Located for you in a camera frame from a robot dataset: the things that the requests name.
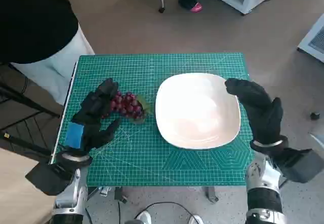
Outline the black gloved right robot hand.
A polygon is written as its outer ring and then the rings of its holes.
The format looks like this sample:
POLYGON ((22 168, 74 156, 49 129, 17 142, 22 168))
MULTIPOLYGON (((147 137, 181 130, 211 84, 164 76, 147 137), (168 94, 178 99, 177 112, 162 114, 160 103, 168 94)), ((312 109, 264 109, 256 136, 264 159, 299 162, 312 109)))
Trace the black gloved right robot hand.
POLYGON ((247 113, 253 140, 269 145, 280 140, 283 117, 281 99, 271 99, 259 84, 247 80, 229 78, 225 81, 229 94, 238 98, 247 113))

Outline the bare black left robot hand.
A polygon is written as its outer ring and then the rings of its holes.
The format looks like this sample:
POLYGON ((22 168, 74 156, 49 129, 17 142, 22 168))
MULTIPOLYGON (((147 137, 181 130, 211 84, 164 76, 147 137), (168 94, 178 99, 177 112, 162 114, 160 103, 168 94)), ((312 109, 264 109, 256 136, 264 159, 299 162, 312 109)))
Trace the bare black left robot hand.
POLYGON ((89 153, 93 148, 100 148, 114 138, 121 119, 117 118, 102 130, 102 120, 108 116, 113 98, 117 95, 118 82, 112 78, 103 81, 95 91, 87 94, 68 124, 65 142, 61 145, 64 151, 89 153))

